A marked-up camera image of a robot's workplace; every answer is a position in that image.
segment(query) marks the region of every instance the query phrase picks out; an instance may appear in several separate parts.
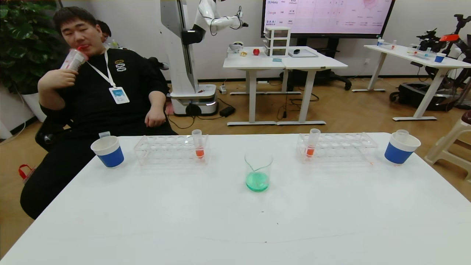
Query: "hand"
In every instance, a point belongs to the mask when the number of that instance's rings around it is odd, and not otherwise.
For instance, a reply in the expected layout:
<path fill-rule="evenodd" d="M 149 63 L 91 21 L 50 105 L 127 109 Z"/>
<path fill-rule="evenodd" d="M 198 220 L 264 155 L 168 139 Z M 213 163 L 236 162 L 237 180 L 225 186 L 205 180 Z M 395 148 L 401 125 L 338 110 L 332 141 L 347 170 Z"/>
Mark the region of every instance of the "hand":
<path fill-rule="evenodd" d="M 47 72 L 38 82 L 38 89 L 60 89 L 75 85 L 79 73 L 70 69 L 58 69 Z"/>
<path fill-rule="evenodd" d="M 144 122 L 147 127 L 158 127 L 166 121 L 163 109 L 151 107 Z"/>

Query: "blue cup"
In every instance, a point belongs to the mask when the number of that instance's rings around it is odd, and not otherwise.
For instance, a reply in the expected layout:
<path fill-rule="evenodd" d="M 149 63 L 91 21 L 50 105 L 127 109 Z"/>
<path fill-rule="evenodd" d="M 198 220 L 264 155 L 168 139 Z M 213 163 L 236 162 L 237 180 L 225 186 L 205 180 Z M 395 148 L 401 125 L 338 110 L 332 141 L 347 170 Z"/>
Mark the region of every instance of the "blue cup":
<path fill-rule="evenodd" d="M 445 53 L 437 53 L 437 56 L 435 57 L 435 61 L 437 63 L 443 62 L 443 59 L 445 59 L 445 56 L 447 56 Z"/>
<path fill-rule="evenodd" d="M 90 148 L 106 167 L 119 166 L 124 161 L 118 137 L 106 136 L 94 141 Z"/>
<path fill-rule="evenodd" d="M 398 130 L 391 135 L 384 157 L 394 164 L 403 164 L 420 146 L 419 139 L 406 130 Z"/>

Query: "black pants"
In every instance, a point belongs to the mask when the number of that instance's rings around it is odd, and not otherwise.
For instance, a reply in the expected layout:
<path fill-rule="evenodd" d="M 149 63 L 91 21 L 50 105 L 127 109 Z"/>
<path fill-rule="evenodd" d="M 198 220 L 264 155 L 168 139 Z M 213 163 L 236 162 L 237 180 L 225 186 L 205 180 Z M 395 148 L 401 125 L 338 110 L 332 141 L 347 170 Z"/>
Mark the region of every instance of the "black pants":
<path fill-rule="evenodd" d="M 116 136 L 128 135 L 176 135 L 168 122 L 156 128 L 153 134 L 141 132 L 113 133 Z M 21 192 L 20 204 L 23 210 L 36 219 L 65 186 L 95 156 L 90 145 L 98 139 L 75 137 L 73 132 L 55 143 L 45 156 Z"/>

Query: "id card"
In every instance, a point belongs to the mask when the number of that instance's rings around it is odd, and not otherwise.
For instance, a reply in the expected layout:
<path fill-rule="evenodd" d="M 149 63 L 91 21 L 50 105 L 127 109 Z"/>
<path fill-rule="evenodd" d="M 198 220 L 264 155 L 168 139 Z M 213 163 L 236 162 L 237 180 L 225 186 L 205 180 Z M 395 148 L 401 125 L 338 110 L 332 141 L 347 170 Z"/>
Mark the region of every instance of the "id card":
<path fill-rule="evenodd" d="M 116 104 L 129 103 L 129 98 L 122 87 L 110 87 L 110 93 Z"/>

